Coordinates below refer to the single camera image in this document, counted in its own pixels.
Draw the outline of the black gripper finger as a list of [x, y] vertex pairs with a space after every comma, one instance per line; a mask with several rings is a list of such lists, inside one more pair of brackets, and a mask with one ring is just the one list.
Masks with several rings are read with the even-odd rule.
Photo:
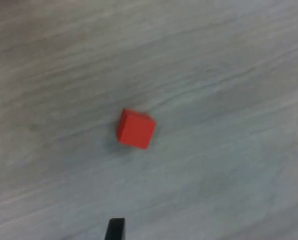
[[111, 218], [107, 225], [105, 240], [125, 240], [125, 218]]

